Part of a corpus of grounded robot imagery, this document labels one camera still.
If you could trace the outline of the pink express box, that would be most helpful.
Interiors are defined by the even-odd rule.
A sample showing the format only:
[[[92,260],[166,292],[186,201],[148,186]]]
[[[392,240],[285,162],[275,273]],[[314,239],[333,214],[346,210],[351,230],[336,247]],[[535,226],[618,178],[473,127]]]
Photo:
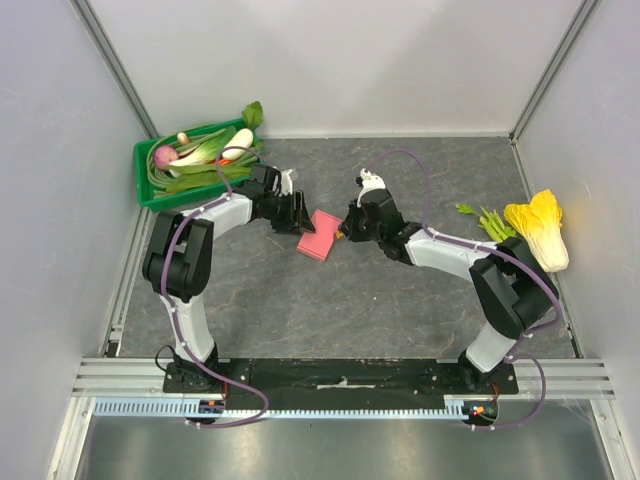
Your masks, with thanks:
[[[304,233],[296,250],[312,259],[324,262],[336,240],[341,220],[322,210],[316,210],[312,217],[315,232]]]

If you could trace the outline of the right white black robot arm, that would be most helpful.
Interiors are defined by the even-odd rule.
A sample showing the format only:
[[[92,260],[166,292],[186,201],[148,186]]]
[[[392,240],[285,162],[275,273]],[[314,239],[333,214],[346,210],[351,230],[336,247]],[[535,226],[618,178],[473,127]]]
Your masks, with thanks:
[[[339,231],[352,242],[372,241],[387,258],[436,269],[469,281],[486,322],[458,359],[458,381],[467,392],[483,392],[521,338],[548,311],[560,317],[559,293],[526,242],[497,244],[443,235],[405,220],[386,189],[350,202]]]

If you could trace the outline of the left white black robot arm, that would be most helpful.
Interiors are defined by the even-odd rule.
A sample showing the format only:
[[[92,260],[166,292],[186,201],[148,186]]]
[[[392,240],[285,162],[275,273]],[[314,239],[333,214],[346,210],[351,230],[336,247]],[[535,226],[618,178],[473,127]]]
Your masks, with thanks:
[[[142,273],[166,307],[174,334],[164,391],[208,393],[221,384],[203,300],[214,241],[256,219],[269,221],[277,233],[313,232],[304,193],[294,188],[296,178],[294,169],[255,164],[247,179],[212,202],[156,218]]]

